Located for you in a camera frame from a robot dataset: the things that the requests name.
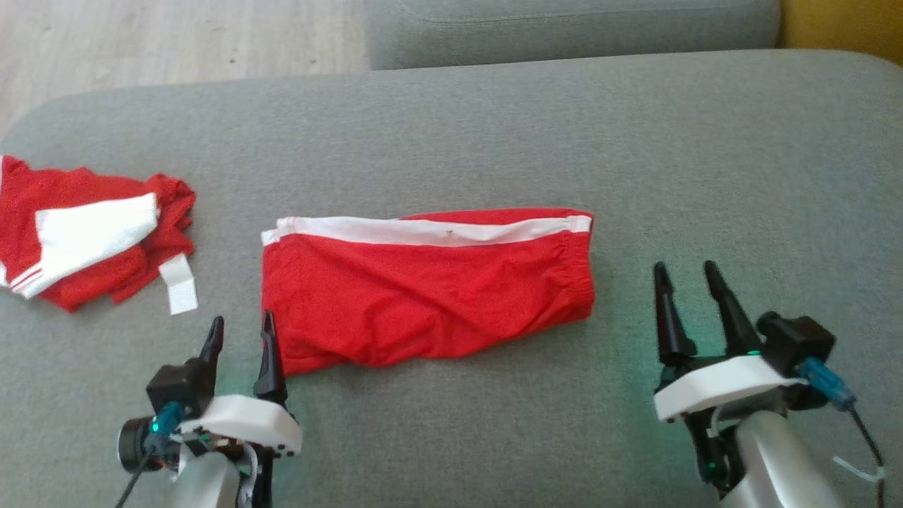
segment white zip tie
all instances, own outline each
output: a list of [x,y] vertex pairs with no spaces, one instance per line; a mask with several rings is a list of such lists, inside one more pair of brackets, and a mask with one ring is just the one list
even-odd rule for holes
[[876,484],[878,481],[883,480],[885,478],[883,467],[879,467],[878,469],[876,469],[874,475],[869,475],[868,473],[861,471],[860,469],[856,468],[856,466],[850,464],[849,462],[843,460],[842,458],[840,458],[838,456],[834,456],[834,462],[837,463],[838,466],[846,469],[847,471],[853,473],[854,475],[857,475],[859,478],[862,478],[863,480],[865,480],[866,482],[869,482],[870,484]]

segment gray fabric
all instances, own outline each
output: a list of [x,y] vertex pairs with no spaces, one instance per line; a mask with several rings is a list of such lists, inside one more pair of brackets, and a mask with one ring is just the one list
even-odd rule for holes
[[369,0],[373,69],[774,47],[778,0]]
[[[331,368],[290,380],[303,453],[275,506],[714,506],[685,428],[656,421],[652,265],[685,324],[721,349],[702,264],[749,313],[809,314],[831,364],[903,466],[903,71],[839,52],[712,52],[124,89],[57,100],[0,144],[198,193],[200,310],[156,281],[74,315],[0,297],[3,506],[109,506],[116,433],[161,364],[226,317],[219,392],[250,393],[259,231],[289,214],[397,217],[571,206],[596,213],[598,302],[567,325],[458,361]],[[329,297],[328,288],[319,297]],[[829,462],[870,457],[849,417],[792,418],[851,506],[872,490]],[[139,482],[155,506],[163,475]],[[889,506],[903,501],[891,477]]]

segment gray ottoman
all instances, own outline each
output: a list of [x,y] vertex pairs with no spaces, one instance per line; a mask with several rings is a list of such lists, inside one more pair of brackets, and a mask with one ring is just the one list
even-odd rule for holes
[[373,69],[774,47],[778,0],[369,0]]
[[[717,353],[703,280],[716,259],[749,313],[809,314],[903,467],[903,71],[839,52],[701,52],[121,89],[54,101],[0,143],[35,166],[87,165],[198,193],[200,309],[158,280],[67,315],[0,295],[0,505],[112,506],[122,423],[144,386],[226,317],[219,393],[259,367],[259,232],[289,214],[398,217],[545,205],[596,213],[593,316],[457,361],[352,365],[289,380],[305,430],[275,506],[714,506],[682,426],[656,421],[652,265],[688,333]],[[870,456],[847,415],[794,415],[834,466]],[[159,506],[165,475],[129,505]],[[903,503],[891,477],[888,506]]]

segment black cable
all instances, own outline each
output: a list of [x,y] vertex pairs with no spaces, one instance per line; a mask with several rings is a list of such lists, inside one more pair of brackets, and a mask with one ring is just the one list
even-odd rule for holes
[[[862,423],[862,419],[859,418],[859,413],[856,412],[856,408],[850,408],[850,414],[852,415],[852,420],[856,422],[856,427],[859,428],[859,431],[862,433],[862,437],[865,438],[866,444],[869,445],[869,449],[871,450],[871,454],[875,456],[875,464],[878,465],[879,468],[884,468],[884,460],[881,458],[881,452],[878,450],[878,445],[875,444],[875,440],[871,438],[871,434],[869,434],[869,430],[865,428],[865,424]],[[878,508],[884,508],[884,478],[879,478],[877,482],[878,486]]]
[[128,481],[126,489],[122,492],[122,495],[119,496],[119,502],[116,503],[116,508],[122,508],[126,504],[128,495],[132,493],[132,489],[135,488],[135,484],[138,483],[138,476],[141,476],[144,472],[144,468],[151,463],[152,458],[154,458],[154,450],[148,450],[147,455],[141,459],[141,465],[138,466],[138,469],[132,474],[132,479]]

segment white fabric patch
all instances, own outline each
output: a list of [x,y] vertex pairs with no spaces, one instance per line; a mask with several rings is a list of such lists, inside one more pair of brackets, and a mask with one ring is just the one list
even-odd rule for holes
[[188,266],[185,254],[160,265],[160,277],[166,283],[170,300],[170,315],[177,315],[198,308],[198,294],[194,287],[194,274]]
[[264,245],[291,234],[304,234],[357,243],[469,247],[530,241],[570,231],[588,232],[588,215],[527,219],[510,224],[465,224],[460,222],[361,219],[359,217],[285,217],[275,230],[261,233]]
[[157,196],[39,210],[34,223],[41,260],[9,281],[25,298],[73,273],[133,247],[157,227]]

